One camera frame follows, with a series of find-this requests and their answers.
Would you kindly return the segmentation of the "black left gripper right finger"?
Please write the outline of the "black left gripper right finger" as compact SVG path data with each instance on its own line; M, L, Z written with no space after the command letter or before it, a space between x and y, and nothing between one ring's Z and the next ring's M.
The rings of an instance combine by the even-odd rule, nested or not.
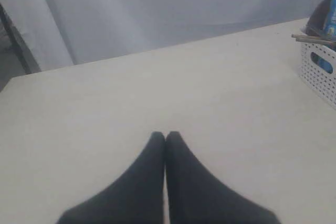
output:
M179 132L165 142L171 223L276 223L276 215L224 185L196 158Z

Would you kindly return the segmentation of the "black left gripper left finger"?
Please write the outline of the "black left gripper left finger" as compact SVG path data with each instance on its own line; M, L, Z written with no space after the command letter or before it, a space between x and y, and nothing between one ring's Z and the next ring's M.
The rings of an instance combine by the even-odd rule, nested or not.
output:
M58 223L163 223L164 150L164 135L153 132L117 180L66 210Z

